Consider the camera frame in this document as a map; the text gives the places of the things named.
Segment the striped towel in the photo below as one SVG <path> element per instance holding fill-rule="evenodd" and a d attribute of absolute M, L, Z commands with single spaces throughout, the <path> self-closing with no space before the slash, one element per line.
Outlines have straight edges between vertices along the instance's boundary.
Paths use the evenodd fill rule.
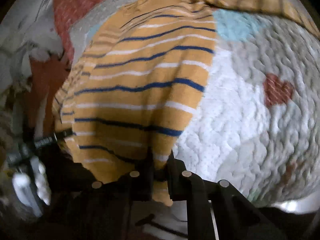
<path fill-rule="evenodd" d="M 212 6 L 315 24 L 284 0 L 138 0 L 95 34 L 53 102 L 56 129 L 72 127 L 75 162 L 104 183 L 132 171 L 151 148 L 164 167 L 208 77 L 216 38 Z M 170 204 L 166 183 L 154 199 Z"/>

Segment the red heart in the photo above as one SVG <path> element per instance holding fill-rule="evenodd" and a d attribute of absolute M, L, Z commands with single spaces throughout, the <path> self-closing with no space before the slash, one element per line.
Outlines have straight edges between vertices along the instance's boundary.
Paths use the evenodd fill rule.
<path fill-rule="evenodd" d="M 281 82 L 280 79 L 272 73 L 266 74 L 263 88 L 267 107 L 276 104 L 287 104 L 289 99 L 293 97 L 294 86 L 288 81 Z"/>

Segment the quilted blanket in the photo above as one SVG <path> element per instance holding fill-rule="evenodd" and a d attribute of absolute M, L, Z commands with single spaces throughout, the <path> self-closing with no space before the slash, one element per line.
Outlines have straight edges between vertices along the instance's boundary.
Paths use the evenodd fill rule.
<path fill-rule="evenodd" d="M 74 62 L 101 23 L 132 1 L 105 0 L 71 28 Z M 258 206 L 309 195 L 320 175 L 319 41 L 276 16 L 213 14 L 215 68 L 175 156 L 204 179 L 228 179 Z M 267 101 L 273 88 L 281 104 Z"/>

